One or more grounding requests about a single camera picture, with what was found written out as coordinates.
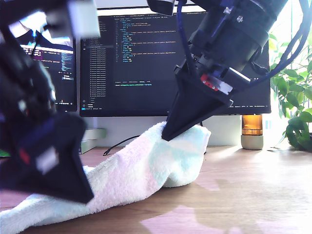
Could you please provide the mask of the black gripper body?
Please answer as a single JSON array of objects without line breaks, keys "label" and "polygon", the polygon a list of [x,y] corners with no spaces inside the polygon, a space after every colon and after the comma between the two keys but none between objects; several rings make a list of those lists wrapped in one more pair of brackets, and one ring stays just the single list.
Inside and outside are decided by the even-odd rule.
[{"label": "black gripper body", "polygon": [[207,13],[189,39],[182,14],[177,16],[185,62],[176,74],[199,78],[214,91],[243,91],[250,79],[241,72],[250,66],[260,76],[268,69],[255,63],[268,41],[266,13]]}]

